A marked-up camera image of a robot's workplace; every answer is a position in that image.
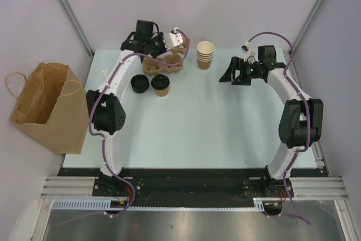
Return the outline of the brown pulp cup carrier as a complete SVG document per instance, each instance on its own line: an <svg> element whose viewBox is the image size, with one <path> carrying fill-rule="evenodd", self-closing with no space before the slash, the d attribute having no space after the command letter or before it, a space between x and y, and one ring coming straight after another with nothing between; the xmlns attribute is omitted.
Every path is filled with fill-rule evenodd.
<svg viewBox="0 0 361 241"><path fill-rule="evenodd" d="M178 73L183 69L183 61L186 53L190 48L190 41L188 38L183 38L183 43L173 49L171 54L163 57L156 57L157 61L151 58L144 58L142 62L143 72L148 76L159 75L162 72Z"/></svg>

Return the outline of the black coffee cup lid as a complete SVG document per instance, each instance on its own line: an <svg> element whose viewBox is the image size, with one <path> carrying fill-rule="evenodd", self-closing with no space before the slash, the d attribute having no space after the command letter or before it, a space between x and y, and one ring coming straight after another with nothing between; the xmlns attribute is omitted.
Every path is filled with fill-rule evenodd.
<svg viewBox="0 0 361 241"><path fill-rule="evenodd" d="M170 80L166 75L162 75L162 74L155 75L155 77L151 80L151 86L155 90L165 90L169 87L169 85L170 85Z"/></svg>

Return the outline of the single brown paper cup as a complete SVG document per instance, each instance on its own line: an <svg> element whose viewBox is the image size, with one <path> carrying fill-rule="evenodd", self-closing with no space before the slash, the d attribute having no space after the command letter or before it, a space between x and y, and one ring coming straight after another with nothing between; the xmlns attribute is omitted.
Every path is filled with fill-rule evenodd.
<svg viewBox="0 0 361 241"><path fill-rule="evenodd" d="M155 89L155 93L158 97L165 97L169 93L169 87L163 89Z"/></svg>

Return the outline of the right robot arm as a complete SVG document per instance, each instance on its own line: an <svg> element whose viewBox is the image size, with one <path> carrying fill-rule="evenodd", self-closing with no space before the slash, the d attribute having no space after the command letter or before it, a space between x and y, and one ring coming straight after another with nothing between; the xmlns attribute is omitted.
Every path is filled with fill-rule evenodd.
<svg viewBox="0 0 361 241"><path fill-rule="evenodd" d="M289 177L295 162L320 139L324 104L297 85L286 64L277 61L274 46L260 46L254 51L250 42L246 42L242 50L245 57L232 57L219 81L249 86L253 79L263 79L283 102L278 128L281 144L256 187L263 195L277 196L291 190Z"/></svg>

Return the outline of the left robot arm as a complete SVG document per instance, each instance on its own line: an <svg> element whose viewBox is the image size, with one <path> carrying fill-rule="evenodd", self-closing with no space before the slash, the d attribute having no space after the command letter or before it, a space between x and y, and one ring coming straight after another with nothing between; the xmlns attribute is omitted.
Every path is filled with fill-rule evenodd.
<svg viewBox="0 0 361 241"><path fill-rule="evenodd" d="M126 120L121 96L145 57L154 59L182 42L183 38L176 30L164 34L155 22L138 20L135 31L122 42L110 74L96 90L90 89L86 93L89 133L101 140L103 165L99 179L105 182L104 187L111 195L117 196L125 188L124 179L119 176L123 166L112 147L114 137Z"/></svg>

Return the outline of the stack of paper cups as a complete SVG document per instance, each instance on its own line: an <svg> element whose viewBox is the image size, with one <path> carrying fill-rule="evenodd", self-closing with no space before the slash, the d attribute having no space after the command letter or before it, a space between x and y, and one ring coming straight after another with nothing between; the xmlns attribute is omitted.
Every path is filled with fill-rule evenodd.
<svg viewBox="0 0 361 241"><path fill-rule="evenodd" d="M215 45L209 41L201 41L197 44L197 65L202 70L207 70L213 60Z"/></svg>

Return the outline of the stack of black lids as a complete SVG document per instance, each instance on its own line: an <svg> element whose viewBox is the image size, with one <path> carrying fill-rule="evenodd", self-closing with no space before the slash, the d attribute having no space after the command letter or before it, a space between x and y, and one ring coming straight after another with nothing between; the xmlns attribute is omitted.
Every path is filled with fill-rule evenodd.
<svg viewBox="0 0 361 241"><path fill-rule="evenodd" d="M131 78L131 88L135 93L142 94L149 88L149 79L145 75L135 75Z"/></svg>

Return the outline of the brown paper bag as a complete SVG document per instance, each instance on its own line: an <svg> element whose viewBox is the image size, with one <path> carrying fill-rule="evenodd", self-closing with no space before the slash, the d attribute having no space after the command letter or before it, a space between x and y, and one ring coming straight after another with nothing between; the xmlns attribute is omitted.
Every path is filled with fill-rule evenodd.
<svg viewBox="0 0 361 241"><path fill-rule="evenodd" d="M89 125L85 89L68 65L39 63L17 98L11 122L56 154L80 154Z"/></svg>

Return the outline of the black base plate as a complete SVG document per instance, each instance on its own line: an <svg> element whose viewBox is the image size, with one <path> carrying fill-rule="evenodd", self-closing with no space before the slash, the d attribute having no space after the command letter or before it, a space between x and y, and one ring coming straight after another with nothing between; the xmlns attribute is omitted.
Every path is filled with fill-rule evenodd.
<svg viewBox="0 0 361 241"><path fill-rule="evenodd" d="M124 181L97 168L61 168L59 177L94 178L90 194L134 198L135 207L232 208L246 207L252 198L279 198L292 194L296 180L328 177L326 168L292 169L285 182L273 181L265 169L140 169L126 168Z"/></svg>

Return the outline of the aluminium frame rail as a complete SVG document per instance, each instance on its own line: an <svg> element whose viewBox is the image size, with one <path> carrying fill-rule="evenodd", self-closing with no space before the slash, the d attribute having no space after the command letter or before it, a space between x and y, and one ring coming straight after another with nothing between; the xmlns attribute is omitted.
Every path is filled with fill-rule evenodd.
<svg viewBox="0 0 361 241"><path fill-rule="evenodd" d="M100 199L94 196L95 177L47 177L41 192L42 198ZM290 179L297 200L347 200L340 177L296 177Z"/></svg>

